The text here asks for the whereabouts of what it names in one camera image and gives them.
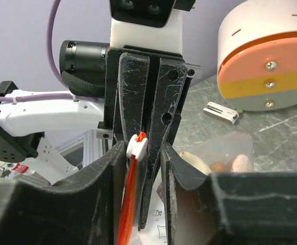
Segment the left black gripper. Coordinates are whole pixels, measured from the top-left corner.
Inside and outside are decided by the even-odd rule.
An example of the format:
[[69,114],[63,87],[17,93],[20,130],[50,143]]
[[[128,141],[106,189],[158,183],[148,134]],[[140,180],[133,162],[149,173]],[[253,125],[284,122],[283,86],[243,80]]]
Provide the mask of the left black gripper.
[[106,54],[104,117],[97,136],[126,143],[140,131],[148,136],[140,230],[148,219],[161,145],[176,135],[190,83],[201,76],[202,68],[186,64],[182,55],[135,47]]

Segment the fake longan bunch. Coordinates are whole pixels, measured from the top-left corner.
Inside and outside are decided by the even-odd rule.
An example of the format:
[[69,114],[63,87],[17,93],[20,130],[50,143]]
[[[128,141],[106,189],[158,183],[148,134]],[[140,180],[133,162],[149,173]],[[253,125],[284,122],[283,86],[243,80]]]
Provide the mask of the fake longan bunch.
[[227,164],[222,162],[214,162],[210,165],[212,172],[253,172],[254,165],[250,159],[240,154],[231,159]]

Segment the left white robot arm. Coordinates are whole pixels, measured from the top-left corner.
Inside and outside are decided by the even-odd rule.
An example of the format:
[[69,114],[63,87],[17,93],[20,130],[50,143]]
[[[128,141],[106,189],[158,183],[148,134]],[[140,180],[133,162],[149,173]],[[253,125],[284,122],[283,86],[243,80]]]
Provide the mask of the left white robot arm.
[[69,91],[30,93],[11,81],[0,83],[0,161],[38,158],[46,131],[98,129],[125,142],[144,132],[148,160],[138,221],[143,229],[161,146],[173,143],[190,82],[202,77],[202,68],[186,64],[180,54],[126,46],[107,48],[105,65],[96,69],[96,48],[70,42],[61,49],[61,76],[71,83]]

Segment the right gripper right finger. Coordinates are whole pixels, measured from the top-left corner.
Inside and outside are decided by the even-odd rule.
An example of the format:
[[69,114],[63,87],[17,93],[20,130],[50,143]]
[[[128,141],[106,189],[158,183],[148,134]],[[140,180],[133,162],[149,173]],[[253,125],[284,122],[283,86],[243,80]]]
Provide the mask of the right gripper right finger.
[[210,174],[208,191],[183,244],[297,244],[297,173]]

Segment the clear zip bag red seal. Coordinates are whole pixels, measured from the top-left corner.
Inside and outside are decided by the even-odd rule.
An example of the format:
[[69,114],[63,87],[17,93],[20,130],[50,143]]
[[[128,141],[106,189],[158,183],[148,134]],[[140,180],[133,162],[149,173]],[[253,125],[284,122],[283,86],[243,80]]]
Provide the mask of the clear zip bag red seal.
[[[202,199],[208,193],[209,175],[205,175],[180,157],[169,143],[161,146],[160,190],[151,195],[156,203],[150,203],[147,227],[139,229],[139,216],[144,182],[147,174],[148,138],[145,133],[133,135],[128,143],[126,156],[130,160],[126,187],[123,196],[118,244],[133,244],[133,233],[138,233],[141,244],[183,244],[191,239],[190,222],[199,229],[203,223],[199,216],[206,214],[208,205]],[[201,145],[184,150],[202,159],[208,166],[214,162],[227,164],[235,156],[244,154],[253,164],[253,139],[237,131],[207,140]]]

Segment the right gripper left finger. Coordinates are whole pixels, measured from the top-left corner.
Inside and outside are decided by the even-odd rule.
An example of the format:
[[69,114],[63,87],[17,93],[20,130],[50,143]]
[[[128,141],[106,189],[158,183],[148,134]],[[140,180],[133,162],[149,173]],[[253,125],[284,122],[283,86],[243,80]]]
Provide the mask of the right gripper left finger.
[[126,144],[52,186],[0,181],[0,244],[116,244]]

